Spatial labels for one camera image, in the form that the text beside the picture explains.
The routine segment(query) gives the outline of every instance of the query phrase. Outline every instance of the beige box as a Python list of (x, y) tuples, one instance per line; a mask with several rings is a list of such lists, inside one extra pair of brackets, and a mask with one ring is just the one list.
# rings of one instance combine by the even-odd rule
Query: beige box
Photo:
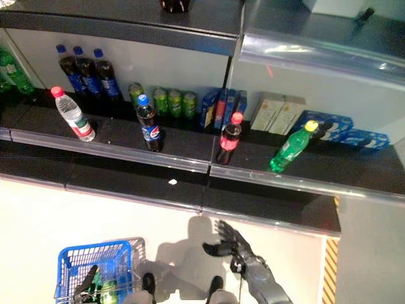
[(285, 104), (269, 128), (269, 133), (286, 135), (295, 124), (302, 111), (306, 109), (304, 98), (286, 96)]
[(252, 130), (268, 131), (285, 103), (284, 95), (263, 92), (253, 115)]

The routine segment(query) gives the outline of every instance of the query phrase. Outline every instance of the blue bottle cap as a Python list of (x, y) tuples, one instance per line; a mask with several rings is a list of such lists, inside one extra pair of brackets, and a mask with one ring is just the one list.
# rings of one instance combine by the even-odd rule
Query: blue bottle cap
[(75, 55), (81, 55), (81, 54), (83, 54), (83, 50), (82, 50), (82, 48), (81, 48), (80, 46), (75, 46), (75, 47), (73, 48), (73, 52), (75, 52)]
[(101, 49), (94, 49), (94, 56), (96, 57), (96, 58), (100, 58), (100, 57), (103, 57), (104, 55), (103, 55), (103, 51), (101, 50)]
[(147, 106), (149, 104), (149, 98), (145, 94), (138, 96), (138, 105)]
[(65, 53), (66, 52), (66, 48), (63, 44), (58, 44), (56, 46), (56, 50), (58, 51), (58, 53)]

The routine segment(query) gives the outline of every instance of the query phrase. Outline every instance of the green can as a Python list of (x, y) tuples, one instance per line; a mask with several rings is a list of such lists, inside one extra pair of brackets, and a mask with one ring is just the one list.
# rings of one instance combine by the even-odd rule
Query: green can
[(128, 87), (128, 93), (131, 97), (132, 105), (138, 107), (138, 97), (144, 93), (143, 87), (138, 82), (132, 82)]
[(173, 117), (180, 117), (182, 114), (182, 94), (178, 90), (169, 91), (169, 110)]
[(197, 96), (188, 92), (183, 97), (183, 115), (187, 119), (193, 119), (197, 110)]
[(162, 87), (157, 87), (153, 92), (153, 99), (158, 115), (161, 117), (167, 116), (169, 114), (167, 92)]
[(101, 304), (118, 304), (118, 292), (116, 290), (116, 280), (103, 284), (101, 289)]

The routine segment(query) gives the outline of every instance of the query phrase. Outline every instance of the white floor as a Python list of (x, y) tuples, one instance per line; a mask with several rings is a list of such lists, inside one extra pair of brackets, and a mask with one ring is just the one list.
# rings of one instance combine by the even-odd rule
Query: white floor
[[(1, 303), (54, 303), (57, 257), (63, 248), (138, 236), (145, 239), (151, 261), (144, 270), (155, 272), (158, 289), (165, 283), (159, 266), (174, 267), (179, 290), (158, 290), (158, 300), (205, 303), (211, 279), (218, 274), (226, 279), (226, 290), (239, 295), (239, 278), (231, 273), (229, 258), (212, 258), (201, 248), (201, 243), (217, 240), (214, 218), (1, 179), (0, 215)], [(320, 303), (323, 238), (227, 222), (265, 258), (295, 304)], [(255, 303), (246, 285), (241, 303)]]

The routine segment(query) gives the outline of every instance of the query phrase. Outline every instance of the pepsi bottle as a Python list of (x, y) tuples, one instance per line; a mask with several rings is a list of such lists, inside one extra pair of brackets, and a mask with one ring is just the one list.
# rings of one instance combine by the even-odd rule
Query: pepsi bottle
[(114, 69), (111, 62), (103, 59), (103, 51), (101, 49), (94, 50), (96, 60), (96, 70), (101, 79), (101, 84), (111, 102), (122, 101), (122, 95), (114, 76)]
[(56, 50), (59, 54), (59, 65), (68, 77), (76, 94), (79, 97), (86, 96), (86, 85), (77, 70), (75, 57), (66, 52), (66, 48), (63, 44), (58, 44)]
[(162, 140), (155, 121), (156, 110), (149, 104), (149, 98), (145, 94), (138, 97), (137, 116), (142, 125), (146, 147), (149, 151), (159, 152), (162, 149)]
[(94, 61), (83, 54), (83, 50), (80, 46), (75, 46), (73, 51), (76, 55), (76, 67), (80, 72), (84, 83), (86, 84), (87, 90), (96, 99), (101, 99), (103, 91), (97, 77)]

